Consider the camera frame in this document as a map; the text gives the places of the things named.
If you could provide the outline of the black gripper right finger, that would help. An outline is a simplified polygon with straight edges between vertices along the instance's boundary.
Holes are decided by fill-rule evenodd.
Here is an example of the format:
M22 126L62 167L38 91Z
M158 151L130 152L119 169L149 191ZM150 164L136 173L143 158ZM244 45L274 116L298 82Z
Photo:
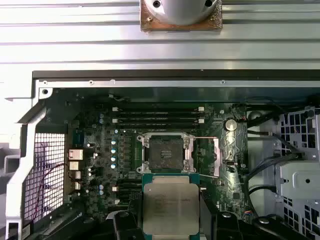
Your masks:
M211 196L199 195L200 228L208 240L306 240L307 237L269 216L246 223L229 211L220 211Z

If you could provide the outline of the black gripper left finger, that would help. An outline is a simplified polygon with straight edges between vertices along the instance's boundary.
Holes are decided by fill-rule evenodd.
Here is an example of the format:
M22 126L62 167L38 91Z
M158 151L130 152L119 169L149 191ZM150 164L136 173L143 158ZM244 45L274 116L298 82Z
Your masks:
M142 193L129 199L126 209L112 211L104 218L86 218L72 240L142 240Z

